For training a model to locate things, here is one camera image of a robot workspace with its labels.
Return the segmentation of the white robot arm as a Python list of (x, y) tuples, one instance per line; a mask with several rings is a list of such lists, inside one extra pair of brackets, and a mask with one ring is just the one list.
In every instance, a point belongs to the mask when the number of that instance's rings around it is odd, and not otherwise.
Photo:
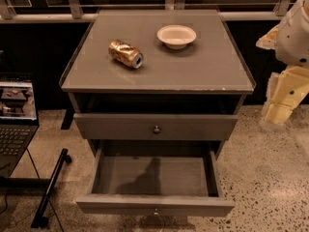
[(282, 125), (309, 93), (309, 0), (296, 0), (256, 46), (273, 49), (276, 59), (287, 65), (271, 74), (264, 111), (266, 122)]

